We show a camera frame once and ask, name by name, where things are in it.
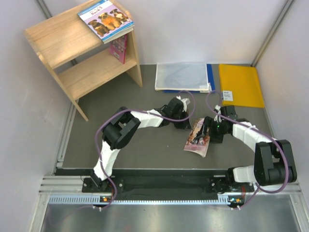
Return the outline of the pink Taming of Shrew book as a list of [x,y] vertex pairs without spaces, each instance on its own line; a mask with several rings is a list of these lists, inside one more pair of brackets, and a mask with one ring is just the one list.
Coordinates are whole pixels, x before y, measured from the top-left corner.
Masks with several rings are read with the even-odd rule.
[[200,118],[195,121],[183,148],[184,151],[196,153],[203,158],[206,157],[210,143],[209,127],[205,120]]

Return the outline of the orange Othello book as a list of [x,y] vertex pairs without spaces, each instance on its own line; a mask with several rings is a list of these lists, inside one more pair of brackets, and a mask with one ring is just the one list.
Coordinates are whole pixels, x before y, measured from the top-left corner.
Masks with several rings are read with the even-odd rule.
[[122,64],[125,63],[126,59],[126,45],[127,45],[127,34],[112,40],[110,42],[109,52]]

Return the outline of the blue Nineteen Eighty-Four book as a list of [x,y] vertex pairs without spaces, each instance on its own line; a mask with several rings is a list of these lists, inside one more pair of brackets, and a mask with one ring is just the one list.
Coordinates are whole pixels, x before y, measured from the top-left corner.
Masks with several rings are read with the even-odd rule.
[[133,27],[128,28],[128,29],[124,29],[124,30],[122,30],[122,31],[118,31],[118,32],[116,32],[116,33],[112,33],[111,35],[108,35],[108,36],[104,37],[104,38],[101,39],[101,40],[102,40],[102,42],[103,42],[104,44],[106,44],[106,43],[109,43],[109,42],[112,41],[112,40],[115,40],[115,39],[117,39],[117,38],[119,38],[119,37],[122,37],[122,36],[128,34],[128,33],[131,32],[132,30],[133,30]]

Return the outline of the Why Do Dogs Bark book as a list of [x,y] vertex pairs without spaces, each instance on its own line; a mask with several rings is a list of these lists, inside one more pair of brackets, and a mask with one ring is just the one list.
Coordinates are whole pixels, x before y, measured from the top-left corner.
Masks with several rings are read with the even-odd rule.
[[134,27],[134,22],[109,0],[100,0],[78,16],[100,39]]

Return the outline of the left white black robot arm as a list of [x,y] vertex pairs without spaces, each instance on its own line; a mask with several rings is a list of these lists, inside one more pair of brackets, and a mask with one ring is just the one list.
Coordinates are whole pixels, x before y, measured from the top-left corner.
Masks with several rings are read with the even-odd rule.
[[102,146],[99,147],[98,139],[95,139],[99,154],[98,162],[93,168],[93,186],[98,191],[106,191],[109,187],[109,179],[112,175],[113,165],[118,153],[131,141],[138,129],[153,127],[160,128],[174,124],[178,129],[191,129],[188,113],[188,98],[174,97],[161,108],[148,111],[129,110],[121,107],[101,128],[96,132],[102,132]]

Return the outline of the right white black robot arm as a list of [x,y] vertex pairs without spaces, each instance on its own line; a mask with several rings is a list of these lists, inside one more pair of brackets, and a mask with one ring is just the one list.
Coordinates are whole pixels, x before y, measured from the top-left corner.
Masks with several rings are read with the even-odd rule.
[[296,181],[297,172],[289,141],[276,140],[259,131],[247,119],[239,118],[234,106],[216,106],[215,111],[216,117],[202,119],[194,141],[207,138],[211,143],[221,144],[224,136],[230,134],[254,152],[253,165],[226,171],[225,185],[230,191],[237,191],[243,183],[249,182],[270,186]]

